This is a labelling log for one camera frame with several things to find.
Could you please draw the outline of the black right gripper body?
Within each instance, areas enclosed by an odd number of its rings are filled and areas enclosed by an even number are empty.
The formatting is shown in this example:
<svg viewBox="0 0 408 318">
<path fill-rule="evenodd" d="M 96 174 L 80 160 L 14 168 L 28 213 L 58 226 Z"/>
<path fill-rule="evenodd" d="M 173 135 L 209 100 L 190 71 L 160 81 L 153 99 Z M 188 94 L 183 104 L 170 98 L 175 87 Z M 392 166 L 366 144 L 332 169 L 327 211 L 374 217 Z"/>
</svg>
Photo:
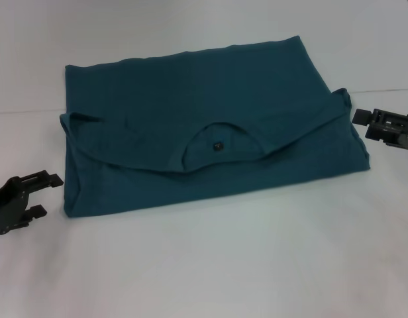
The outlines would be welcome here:
<svg viewBox="0 0 408 318">
<path fill-rule="evenodd" d="M 408 114 L 400 115 L 380 109 L 374 109 L 373 127 L 382 127 L 390 131 L 387 146 L 408 150 Z"/>
</svg>

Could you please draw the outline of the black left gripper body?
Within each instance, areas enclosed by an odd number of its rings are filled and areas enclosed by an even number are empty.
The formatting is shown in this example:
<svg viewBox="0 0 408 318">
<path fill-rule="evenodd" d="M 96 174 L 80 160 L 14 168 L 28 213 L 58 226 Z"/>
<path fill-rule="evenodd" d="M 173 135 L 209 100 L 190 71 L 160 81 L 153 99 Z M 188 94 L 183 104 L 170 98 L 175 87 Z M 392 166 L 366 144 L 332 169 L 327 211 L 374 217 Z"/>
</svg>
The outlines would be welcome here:
<svg viewBox="0 0 408 318">
<path fill-rule="evenodd" d="M 10 178 L 0 188 L 0 235 L 28 227 L 26 214 L 29 194 L 20 177 Z"/>
</svg>

